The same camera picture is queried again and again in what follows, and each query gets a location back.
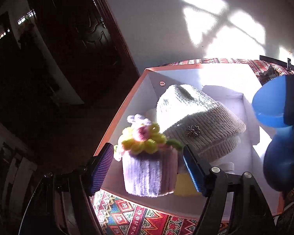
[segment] blue balloon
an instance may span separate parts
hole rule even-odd
[[[286,76],[270,80],[253,97],[252,106],[260,123],[274,128],[287,127],[284,123]]]
[[[294,130],[277,130],[264,157],[263,172],[271,188],[290,191],[294,187]]]

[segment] crochet flower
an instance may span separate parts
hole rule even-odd
[[[151,123],[142,115],[128,116],[128,122],[132,123],[122,131],[118,144],[114,146],[114,158],[120,161],[125,151],[131,151],[138,155],[142,151],[149,154],[157,152],[159,149],[180,150],[182,146],[175,140],[168,140],[164,134],[160,133],[160,127],[157,123]]]
[[[130,150],[132,154],[138,155],[142,151],[153,154],[158,150],[158,144],[166,142],[165,135],[159,133],[159,125],[154,123],[147,127],[133,129],[133,138],[124,140],[122,147],[124,150]]]

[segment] knitted cupcake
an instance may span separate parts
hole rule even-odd
[[[174,191],[178,154],[182,146],[159,133],[156,123],[142,115],[128,116],[125,128],[114,146],[114,158],[122,158],[125,189],[138,196],[158,197]]]

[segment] yellow crochet petal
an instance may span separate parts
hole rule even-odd
[[[121,136],[122,136],[122,141],[129,140],[129,139],[133,138],[132,135],[124,135],[124,134],[122,134]]]
[[[151,126],[149,127],[149,132],[151,134],[153,134],[153,133],[159,133],[160,132],[159,124],[156,124],[156,123],[151,124]]]
[[[134,155],[140,154],[144,149],[144,142],[136,141],[131,148],[131,153]]]
[[[136,143],[137,141],[134,139],[128,139],[122,141],[122,146],[124,150],[131,150],[132,146]]]
[[[122,134],[124,135],[124,137],[126,138],[131,138],[132,137],[132,132],[133,132],[133,128],[131,127],[126,127],[123,129]]]
[[[158,151],[157,143],[152,139],[146,140],[144,142],[144,150],[148,154],[153,154],[153,153],[157,152]]]
[[[158,144],[164,144],[166,142],[166,140],[167,140],[166,136],[163,135],[163,134],[160,134],[160,133],[158,133],[158,134],[152,134],[150,136],[150,138],[152,140],[154,140]]]

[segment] wooden door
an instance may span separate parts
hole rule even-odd
[[[84,102],[111,86],[121,58],[93,0],[28,0],[61,71]]]

